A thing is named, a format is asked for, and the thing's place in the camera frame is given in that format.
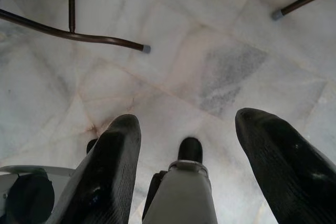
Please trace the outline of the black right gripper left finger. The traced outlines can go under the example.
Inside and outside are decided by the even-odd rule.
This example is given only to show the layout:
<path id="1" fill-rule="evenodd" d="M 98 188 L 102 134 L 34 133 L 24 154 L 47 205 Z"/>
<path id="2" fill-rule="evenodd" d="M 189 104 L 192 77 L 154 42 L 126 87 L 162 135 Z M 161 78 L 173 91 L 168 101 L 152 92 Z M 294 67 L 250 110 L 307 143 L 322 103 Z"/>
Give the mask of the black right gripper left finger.
<path id="1" fill-rule="evenodd" d="M 115 118 L 71 175 L 53 223 L 128 223 L 141 147 L 138 118 Z"/>

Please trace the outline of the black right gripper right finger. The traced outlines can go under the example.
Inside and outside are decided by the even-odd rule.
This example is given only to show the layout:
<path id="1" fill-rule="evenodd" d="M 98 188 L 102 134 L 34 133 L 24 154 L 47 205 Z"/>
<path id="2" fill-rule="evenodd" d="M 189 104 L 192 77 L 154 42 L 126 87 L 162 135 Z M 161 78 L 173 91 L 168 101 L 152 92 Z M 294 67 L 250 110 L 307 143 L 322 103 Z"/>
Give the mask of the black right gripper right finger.
<path id="1" fill-rule="evenodd" d="M 335 164 L 280 117 L 243 108 L 238 141 L 278 223 L 335 223 Z"/>

